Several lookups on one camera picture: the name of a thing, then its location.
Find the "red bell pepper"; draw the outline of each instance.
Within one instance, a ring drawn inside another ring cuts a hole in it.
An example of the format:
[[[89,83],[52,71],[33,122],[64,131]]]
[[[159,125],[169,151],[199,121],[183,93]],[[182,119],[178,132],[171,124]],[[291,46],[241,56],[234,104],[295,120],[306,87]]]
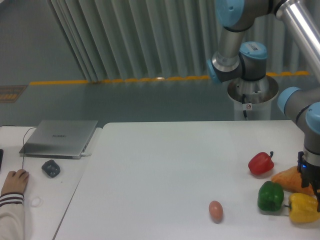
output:
[[[273,155],[273,151],[270,152],[270,155],[266,152],[260,152],[255,155],[248,164],[251,173],[254,175],[261,175],[270,171],[275,165],[271,160]]]

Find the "blue joint cap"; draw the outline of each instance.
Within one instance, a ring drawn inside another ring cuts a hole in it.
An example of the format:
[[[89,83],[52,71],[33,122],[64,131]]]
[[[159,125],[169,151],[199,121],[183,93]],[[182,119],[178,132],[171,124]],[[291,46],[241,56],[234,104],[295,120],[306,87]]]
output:
[[[305,121],[312,131],[320,135],[320,102],[316,102],[308,108]]]
[[[216,0],[215,13],[224,27],[235,25],[241,18],[245,0]]]
[[[284,90],[278,97],[278,107],[279,109],[281,110],[281,112],[283,114],[285,114],[285,107],[286,107],[286,103],[288,101],[288,99],[290,98],[290,96],[298,91],[298,90],[301,90],[300,88],[298,87],[295,87],[295,86],[292,86],[292,87],[289,87],[287,88],[286,90]]]
[[[214,66],[212,66],[212,62],[210,59],[208,59],[206,61],[206,68],[207,68],[207,71],[208,71],[208,75],[209,77],[211,78],[212,82],[214,84],[220,84],[221,81],[219,80],[216,72],[215,72],[215,69],[214,69]]]
[[[265,60],[268,58],[267,48],[260,42],[247,41],[241,44],[242,55],[251,59]]]

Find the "pepper stem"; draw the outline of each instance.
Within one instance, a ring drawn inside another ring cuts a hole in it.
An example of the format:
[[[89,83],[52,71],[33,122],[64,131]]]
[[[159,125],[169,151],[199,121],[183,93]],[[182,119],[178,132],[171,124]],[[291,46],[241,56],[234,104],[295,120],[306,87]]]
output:
[[[290,210],[291,210],[291,205],[285,205],[285,204],[283,204],[283,206],[286,207],[286,208],[290,208]]]

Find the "silver arm tube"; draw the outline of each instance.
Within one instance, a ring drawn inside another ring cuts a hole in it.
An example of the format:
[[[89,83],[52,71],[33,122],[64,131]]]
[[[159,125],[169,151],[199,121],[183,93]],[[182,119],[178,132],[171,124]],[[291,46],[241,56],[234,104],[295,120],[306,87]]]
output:
[[[245,32],[232,32],[222,29],[218,51],[212,59],[212,64],[221,72],[231,72],[239,65],[239,50]]]
[[[276,18],[286,25],[320,82],[320,32],[304,3],[286,1],[276,12]]]

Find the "robotic arm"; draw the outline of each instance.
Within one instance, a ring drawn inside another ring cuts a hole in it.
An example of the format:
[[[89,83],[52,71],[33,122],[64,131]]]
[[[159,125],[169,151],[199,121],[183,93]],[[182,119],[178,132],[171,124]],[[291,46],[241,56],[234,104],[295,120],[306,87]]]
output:
[[[320,32],[303,0],[216,0],[216,15],[224,28],[217,52],[207,61],[208,74],[214,83],[232,80],[228,94],[239,103],[258,105],[278,94],[277,82],[266,76],[265,46],[242,43],[255,19],[271,13],[283,21],[320,82]],[[320,88],[290,87],[279,95],[278,106],[304,133],[297,168],[302,187],[312,185],[320,212]]]

